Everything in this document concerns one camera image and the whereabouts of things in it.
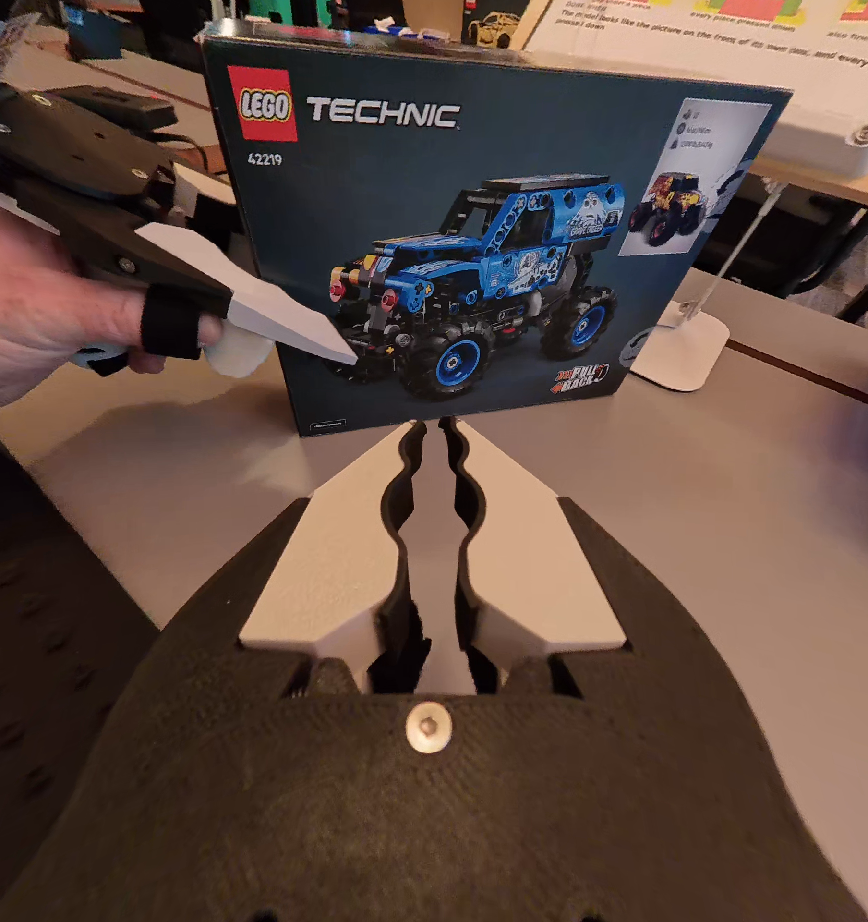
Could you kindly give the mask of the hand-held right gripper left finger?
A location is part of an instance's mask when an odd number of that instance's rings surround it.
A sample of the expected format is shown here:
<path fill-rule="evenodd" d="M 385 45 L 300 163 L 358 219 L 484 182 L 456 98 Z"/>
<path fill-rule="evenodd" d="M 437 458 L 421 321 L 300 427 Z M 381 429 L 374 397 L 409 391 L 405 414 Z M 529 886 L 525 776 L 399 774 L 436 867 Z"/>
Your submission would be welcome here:
<path fill-rule="evenodd" d="M 343 661 L 361 692 L 412 632 L 405 544 L 426 425 L 399 426 L 313 492 L 241 629 L 250 649 Z"/>

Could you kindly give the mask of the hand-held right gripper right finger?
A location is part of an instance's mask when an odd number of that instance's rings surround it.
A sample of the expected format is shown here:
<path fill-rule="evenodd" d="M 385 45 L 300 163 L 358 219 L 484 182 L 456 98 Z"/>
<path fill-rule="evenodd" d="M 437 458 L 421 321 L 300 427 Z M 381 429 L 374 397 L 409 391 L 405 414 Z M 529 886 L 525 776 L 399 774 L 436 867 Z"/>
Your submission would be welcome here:
<path fill-rule="evenodd" d="M 555 491 L 469 423 L 442 418 L 467 527 L 454 595 L 456 633 L 477 693 L 525 659 L 619 650 L 626 642 Z"/>

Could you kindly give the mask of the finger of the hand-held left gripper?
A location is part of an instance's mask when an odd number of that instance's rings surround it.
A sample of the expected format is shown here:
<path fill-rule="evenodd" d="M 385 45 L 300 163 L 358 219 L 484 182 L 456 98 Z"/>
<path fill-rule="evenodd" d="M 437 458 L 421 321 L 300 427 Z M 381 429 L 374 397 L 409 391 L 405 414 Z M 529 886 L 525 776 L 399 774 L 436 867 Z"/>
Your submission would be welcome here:
<path fill-rule="evenodd" d="M 357 362 L 357 355 L 329 317 L 236 266 L 197 232 L 150 223 L 138 228 L 136 234 L 230 289 L 227 319 L 233 326 L 325 360 L 348 365 Z"/>
<path fill-rule="evenodd" d="M 173 208 L 186 217 L 194 217 L 202 201 L 236 207 L 231 185 L 197 171 L 175 171 Z"/>

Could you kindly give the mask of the dark toy truck box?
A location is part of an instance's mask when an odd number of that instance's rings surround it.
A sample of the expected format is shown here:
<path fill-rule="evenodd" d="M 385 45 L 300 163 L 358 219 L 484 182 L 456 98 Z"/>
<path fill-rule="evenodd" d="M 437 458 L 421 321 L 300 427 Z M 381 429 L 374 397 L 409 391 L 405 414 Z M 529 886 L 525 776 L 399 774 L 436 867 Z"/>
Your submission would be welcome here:
<path fill-rule="evenodd" d="M 224 19 L 200 37 L 303 437 L 612 395 L 787 87 Z"/>

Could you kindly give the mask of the grey desk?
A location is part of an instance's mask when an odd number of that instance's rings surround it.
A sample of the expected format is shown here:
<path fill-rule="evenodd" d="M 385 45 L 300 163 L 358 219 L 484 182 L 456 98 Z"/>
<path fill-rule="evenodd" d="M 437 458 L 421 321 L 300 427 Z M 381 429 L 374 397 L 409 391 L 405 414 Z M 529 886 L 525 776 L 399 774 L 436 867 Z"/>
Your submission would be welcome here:
<path fill-rule="evenodd" d="M 647 566 L 720 650 L 797 806 L 868 912 L 868 330 L 722 284 L 696 393 L 471 425 Z M 0 440 L 161 625 L 290 501 L 391 431 L 302 440 L 276 360 L 107 379 L 67 366 Z"/>

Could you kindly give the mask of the person's left hand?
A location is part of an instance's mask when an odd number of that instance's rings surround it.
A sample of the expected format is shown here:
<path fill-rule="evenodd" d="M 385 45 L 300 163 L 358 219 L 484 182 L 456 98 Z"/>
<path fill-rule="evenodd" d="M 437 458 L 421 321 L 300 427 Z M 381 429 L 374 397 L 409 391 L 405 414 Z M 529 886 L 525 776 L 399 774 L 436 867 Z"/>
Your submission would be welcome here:
<path fill-rule="evenodd" d="M 0 408 L 92 343 L 127 347 L 129 367 L 159 374 L 141 346 L 145 295 L 81 277 L 58 238 L 0 207 Z"/>

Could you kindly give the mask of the green plastic container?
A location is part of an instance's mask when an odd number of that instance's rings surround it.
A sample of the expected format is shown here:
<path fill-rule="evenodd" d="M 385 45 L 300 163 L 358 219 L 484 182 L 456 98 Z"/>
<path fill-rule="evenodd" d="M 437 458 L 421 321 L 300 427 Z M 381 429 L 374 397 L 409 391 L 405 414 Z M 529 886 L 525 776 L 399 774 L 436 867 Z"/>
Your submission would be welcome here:
<path fill-rule="evenodd" d="M 267 16 L 281 25 L 309 29 L 332 29 L 325 1 L 272 1 Z"/>

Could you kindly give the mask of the white sign stand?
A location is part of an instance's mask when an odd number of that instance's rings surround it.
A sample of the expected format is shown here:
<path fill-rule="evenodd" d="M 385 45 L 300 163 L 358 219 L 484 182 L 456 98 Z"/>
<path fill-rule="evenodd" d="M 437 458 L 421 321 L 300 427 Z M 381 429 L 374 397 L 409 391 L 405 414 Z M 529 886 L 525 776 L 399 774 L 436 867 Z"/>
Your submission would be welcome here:
<path fill-rule="evenodd" d="M 791 165 L 827 170 L 846 179 L 859 178 L 868 173 L 868 120 L 791 104 L 765 142 L 761 155 Z M 751 158 L 749 173 L 755 159 Z M 635 338 L 633 345 L 638 349 L 629 368 L 634 375 L 678 393 L 698 391 L 706 383 L 728 344 L 730 333 L 724 322 L 704 311 L 704 306 L 784 191 L 797 187 L 756 177 L 765 194 L 757 213 L 726 254 L 705 291 L 688 300 L 675 297 L 657 326 Z M 814 245 L 776 288 L 778 297 L 805 291 L 811 281 L 824 279 L 868 233 L 868 215 L 862 207 L 836 197 L 816 195 L 843 201 L 843 206 L 823 226 L 821 234 L 813 236 Z"/>

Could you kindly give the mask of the black dotted mat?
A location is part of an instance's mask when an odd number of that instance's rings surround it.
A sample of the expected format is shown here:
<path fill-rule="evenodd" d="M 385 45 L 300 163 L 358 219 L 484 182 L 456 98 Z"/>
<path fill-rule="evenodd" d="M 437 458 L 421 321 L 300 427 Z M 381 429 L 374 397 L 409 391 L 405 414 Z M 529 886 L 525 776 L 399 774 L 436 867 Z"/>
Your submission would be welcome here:
<path fill-rule="evenodd" d="M 158 634 L 0 442 L 0 901 Z"/>

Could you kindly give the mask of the dark box with yellow model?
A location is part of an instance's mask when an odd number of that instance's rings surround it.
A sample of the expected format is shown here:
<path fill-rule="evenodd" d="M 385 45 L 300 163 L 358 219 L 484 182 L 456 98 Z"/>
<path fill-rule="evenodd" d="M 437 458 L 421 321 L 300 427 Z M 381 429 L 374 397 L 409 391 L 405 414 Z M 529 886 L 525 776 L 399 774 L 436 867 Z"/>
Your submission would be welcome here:
<path fill-rule="evenodd" d="M 520 15 L 492 11 L 466 24 L 463 42 L 482 48 L 508 49 L 519 23 Z"/>

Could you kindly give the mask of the printed instruction sheet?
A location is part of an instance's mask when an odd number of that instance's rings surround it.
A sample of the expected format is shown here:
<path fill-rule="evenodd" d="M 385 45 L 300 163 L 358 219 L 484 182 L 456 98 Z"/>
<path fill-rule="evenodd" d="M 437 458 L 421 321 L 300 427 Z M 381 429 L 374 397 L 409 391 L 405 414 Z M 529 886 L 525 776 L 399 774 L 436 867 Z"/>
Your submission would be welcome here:
<path fill-rule="evenodd" d="M 868 2 L 532 2 L 521 49 L 868 102 Z"/>

